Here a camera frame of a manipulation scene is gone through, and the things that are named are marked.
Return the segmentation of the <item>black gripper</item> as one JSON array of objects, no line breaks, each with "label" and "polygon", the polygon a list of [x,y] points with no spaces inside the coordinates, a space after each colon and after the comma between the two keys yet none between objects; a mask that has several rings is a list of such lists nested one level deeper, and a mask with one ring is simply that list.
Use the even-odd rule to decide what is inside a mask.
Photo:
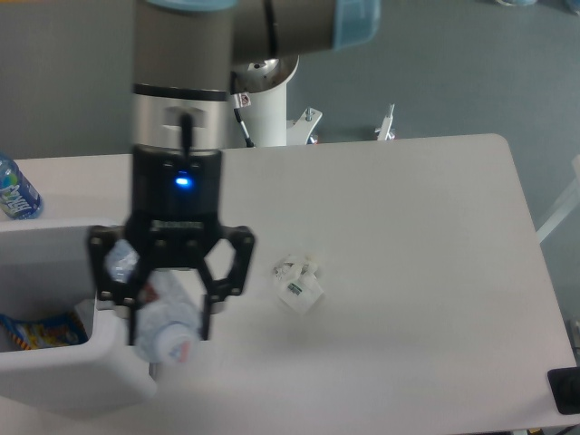
[{"label": "black gripper", "polygon": [[[203,284],[200,338],[210,336],[216,304],[244,293],[256,237],[249,227],[219,224],[223,153],[220,150],[166,149],[136,145],[132,149],[130,215],[125,226],[89,227],[86,247],[92,281],[100,301],[129,311],[128,345],[137,337],[138,294],[155,269],[194,269]],[[127,282],[115,281],[105,265],[119,240],[136,251],[138,261]],[[223,278],[211,274],[206,256],[220,240],[234,255]]]}]

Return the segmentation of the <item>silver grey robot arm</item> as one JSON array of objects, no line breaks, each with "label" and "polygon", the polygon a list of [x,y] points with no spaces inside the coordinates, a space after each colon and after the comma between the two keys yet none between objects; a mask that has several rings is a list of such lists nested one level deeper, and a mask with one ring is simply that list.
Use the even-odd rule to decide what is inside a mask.
[{"label": "silver grey robot arm", "polygon": [[377,1],[139,1],[135,6],[130,213],[87,236],[100,301],[128,312],[158,269],[192,269],[205,287],[200,333],[215,305],[245,287],[256,238],[219,220],[222,129],[237,65],[340,50],[377,33]]}]

